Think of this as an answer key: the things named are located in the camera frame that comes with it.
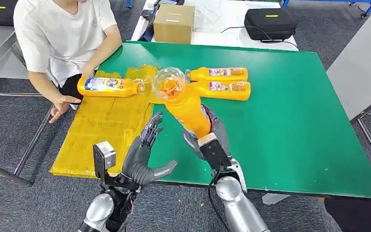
yellow detergent bottle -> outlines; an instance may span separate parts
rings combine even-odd
[[[199,68],[186,71],[191,81],[247,81],[246,68]]]
[[[191,83],[200,97],[246,101],[251,84],[246,81],[198,81]]]
[[[80,78],[77,90],[83,96],[127,98],[144,92],[144,81],[121,79],[118,73],[97,71],[93,77]]]
[[[195,88],[186,84],[182,71],[177,68],[160,70],[152,80],[152,91],[192,136],[201,138],[210,133],[210,119],[201,106],[201,99]]]

green table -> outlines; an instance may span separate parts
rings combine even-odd
[[[371,198],[371,163],[316,53],[170,43],[126,42],[101,70],[142,64],[177,67],[246,67],[248,101],[202,99],[227,127],[249,189],[285,194]],[[211,169],[183,142],[182,127],[163,105],[163,128],[149,164],[178,166],[161,181],[207,185]]]

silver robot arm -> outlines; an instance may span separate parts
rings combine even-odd
[[[247,187],[243,170],[237,160],[230,155],[224,122],[210,108],[202,106],[210,118],[211,133],[196,139],[187,131],[183,131],[183,138],[198,157],[206,160],[213,170],[212,183],[215,184],[216,193],[224,204],[230,230],[270,232],[255,206],[245,196]]]
[[[267,225],[244,193],[247,192],[241,165],[231,159],[229,170],[238,178],[226,175],[215,184],[215,191],[224,204],[225,216],[233,232],[270,232]]]
[[[93,145],[96,177],[101,182],[101,193],[92,201],[78,232],[120,232],[125,228],[133,212],[133,201],[142,185],[172,173],[177,162],[172,160],[163,167],[148,167],[151,148],[158,133],[163,129],[162,113],[150,121],[131,144],[123,162],[122,171],[110,176],[107,170],[116,165],[116,152],[107,142]]]
[[[113,198],[107,193],[98,195],[87,209],[78,232],[108,232],[105,225],[113,210]]]

black pants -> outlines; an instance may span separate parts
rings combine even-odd
[[[76,74],[76,75],[71,76],[68,79],[66,79],[66,82],[63,85],[63,87],[59,88],[60,93],[62,95],[72,96],[72,97],[75,97],[77,99],[82,100],[83,95],[80,94],[79,91],[77,90],[77,83],[79,82],[81,77],[82,77],[82,74]]]
[[[371,201],[325,198],[324,202],[343,232],[371,232]]]

gray carpet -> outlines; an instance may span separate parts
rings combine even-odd
[[[125,0],[112,2],[124,39],[131,37],[143,4],[144,0],[134,0],[131,11],[127,11]],[[357,7],[349,7],[346,2],[294,1],[288,9],[299,21],[295,36],[299,48],[316,51],[326,69],[364,22],[359,19]],[[0,79],[0,91],[33,92],[34,89],[28,80]],[[0,98],[0,166],[11,171],[16,168],[49,105],[43,99]],[[43,131],[21,174],[33,180],[33,186],[25,188],[0,178],[0,232],[69,232],[78,228],[87,206],[99,191],[98,181],[52,176],[48,172],[73,117],[74,112],[69,111]],[[365,121],[371,129],[371,116]],[[371,160],[369,143],[358,126],[355,131]],[[340,232],[316,198],[291,196],[276,205],[265,206],[261,196],[248,194],[271,231]],[[153,184],[144,187],[135,201],[127,231],[224,232],[225,229],[217,220],[205,189]]]

